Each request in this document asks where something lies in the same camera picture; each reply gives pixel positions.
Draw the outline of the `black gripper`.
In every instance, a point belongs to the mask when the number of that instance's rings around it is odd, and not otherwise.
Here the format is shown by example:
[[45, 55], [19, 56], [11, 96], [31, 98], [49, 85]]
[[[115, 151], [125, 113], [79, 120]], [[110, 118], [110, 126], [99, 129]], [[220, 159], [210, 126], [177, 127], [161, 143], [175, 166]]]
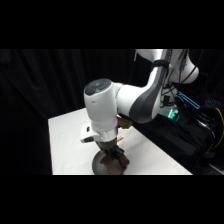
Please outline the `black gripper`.
[[113, 139], [107, 142], [99, 141], [97, 145], [99, 146], [100, 150], [103, 151], [106, 156], [112, 160], [114, 160], [114, 158], [119, 160], [124, 155], [124, 150], [117, 148], [117, 139]]

